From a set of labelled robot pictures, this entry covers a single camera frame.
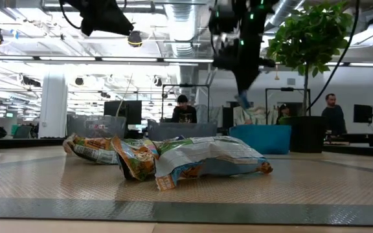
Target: blue container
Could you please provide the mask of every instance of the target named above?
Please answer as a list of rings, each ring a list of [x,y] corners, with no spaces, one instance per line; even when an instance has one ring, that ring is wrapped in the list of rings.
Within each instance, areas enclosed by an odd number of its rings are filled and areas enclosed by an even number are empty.
[[[241,139],[262,155],[286,155],[291,126],[241,125],[230,128],[230,136]]]

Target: person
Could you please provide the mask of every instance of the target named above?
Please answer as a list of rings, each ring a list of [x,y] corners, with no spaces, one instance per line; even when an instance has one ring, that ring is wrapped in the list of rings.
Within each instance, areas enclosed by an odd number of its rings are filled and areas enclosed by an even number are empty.
[[[335,94],[327,94],[325,99],[327,106],[322,112],[322,117],[327,119],[328,130],[332,131],[333,135],[346,133],[345,118],[341,106],[336,104]]]
[[[280,120],[286,117],[290,117],[290,108],[286,104],[282,104],[278,109],[276,124],[280,124]]]
[[[177,99],[178,106],[174,108],[172,113],[172,122],[176,123],[196,123],[197,111],[195,107],[188,105],[188,98],[182,94]]]

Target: crumpled chip bag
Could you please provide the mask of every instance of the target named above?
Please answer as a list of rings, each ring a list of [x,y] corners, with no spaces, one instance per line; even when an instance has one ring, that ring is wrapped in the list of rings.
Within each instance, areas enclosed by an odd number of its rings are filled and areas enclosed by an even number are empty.
[[[64,141],[63,147],[68,154],[98,164],[118,164],[127,179],[143,181],[155,173],[153,158],[157,157],[157,150],[148,139],[86,139],[72,135]]]
[[[270,163],[240,139],[228,136],[189,138],[164,142],[155,160],[158,189],[169,190],[180,179],[202,175],[230,176],[270,173]]]

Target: potted plant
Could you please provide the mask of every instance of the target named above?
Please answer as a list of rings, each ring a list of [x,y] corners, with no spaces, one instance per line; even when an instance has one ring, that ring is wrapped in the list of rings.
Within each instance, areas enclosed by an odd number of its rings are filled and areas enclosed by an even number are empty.
[[[322,151],[326,131],[325,119],[321,116],[306,116],[308,107],[309,75],[329,71],[326,64],[339,49],[348,45],[345,37],[352,24],[352,16],[344,13],[347,2],[331,5],[305,5],[303,10],[293,10],[284,24],[269,40],[267,56],[297,70],[304,76],[303,116],[283,119],[292,125],[291,151],[317,153]]]

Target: black shirt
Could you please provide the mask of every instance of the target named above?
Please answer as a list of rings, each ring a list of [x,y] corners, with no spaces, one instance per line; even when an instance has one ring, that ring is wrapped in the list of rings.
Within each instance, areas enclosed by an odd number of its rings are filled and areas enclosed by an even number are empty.
[[[174,108],[172,113],[172,122],[176,123],[196,123],[197,122],[197,111],[195,107],[187,106],[186,109],[182,109],[179,106]]]
[[[322,117],[326,117],[328,130],[332,130],[334,135],[346,133],[345,119],[341,106],[327,107],[322,112]]]

